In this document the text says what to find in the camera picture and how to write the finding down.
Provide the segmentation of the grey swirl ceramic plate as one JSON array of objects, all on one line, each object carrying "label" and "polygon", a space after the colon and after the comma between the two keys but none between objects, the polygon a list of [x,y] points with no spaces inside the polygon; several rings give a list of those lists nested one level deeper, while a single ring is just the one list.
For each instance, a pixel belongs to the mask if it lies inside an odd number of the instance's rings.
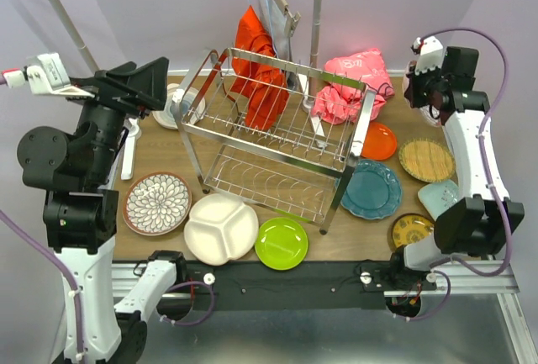
[{"label": "grey swirl ceramic plate", "polygon": [[163,128],[177,129],[175,120],[174,102],[178,102],[177,111],[180,115],[186,116],[189,124],[198,123],[204,115],[206,108],[205,100],[202,98],[196,108],[193,107],[194,101],[197,99],[198,90],[189,88],[186,92],[180,88],[178,83],[171,83],[167,86],[167,100],[165,108],[162,111],[154,111],[152,113],[155,121]]}]

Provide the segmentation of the orange plate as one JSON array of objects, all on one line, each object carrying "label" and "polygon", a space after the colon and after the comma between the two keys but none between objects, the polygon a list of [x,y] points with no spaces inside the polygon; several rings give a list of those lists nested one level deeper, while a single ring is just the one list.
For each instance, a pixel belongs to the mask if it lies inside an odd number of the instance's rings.
[{"label": "orange plate", "polygon": [[385,161],[397,149],[397,138],[386,125],[378,122],[369,124],[361,156],[374,161]]}]

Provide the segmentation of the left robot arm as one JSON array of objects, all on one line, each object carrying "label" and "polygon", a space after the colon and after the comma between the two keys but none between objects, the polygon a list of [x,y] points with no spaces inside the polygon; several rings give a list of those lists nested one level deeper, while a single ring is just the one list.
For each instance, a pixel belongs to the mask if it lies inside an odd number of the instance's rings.
[{"label": "left robot arm", "polygon": [[57,54],[35,57],[7,76],[35,95],[61,96],[82,107],[73,133],[41,126],[18,144],[26,186],[45,191],[45,254],[61,270],[66,305],[65,363],[135,363],[148,320],[162,295],[187,280],[180,252],[157,251],[121,303],[113,300],[113,250],[119,195],[108,188],[124,123],[161,110],[169,61],[127,62],[87,78],[67,74]]}]

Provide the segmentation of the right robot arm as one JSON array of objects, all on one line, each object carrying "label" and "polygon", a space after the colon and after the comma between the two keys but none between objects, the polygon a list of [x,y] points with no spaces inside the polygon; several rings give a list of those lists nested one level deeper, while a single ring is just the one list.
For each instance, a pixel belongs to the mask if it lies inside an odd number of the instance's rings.
[{"label": "right robot arm", "polygon": [[459,199],[435,220],[432,235],[392,254],[386,278],[398,290],[448,261],[509,255],[511,236],[525,216],[496,165],[488,95],[474,88],[478,51],[436,40],[412,50],[418,58],[409,63],[404,96],[412,108],[427,107],[440,121],[456,163]]}]

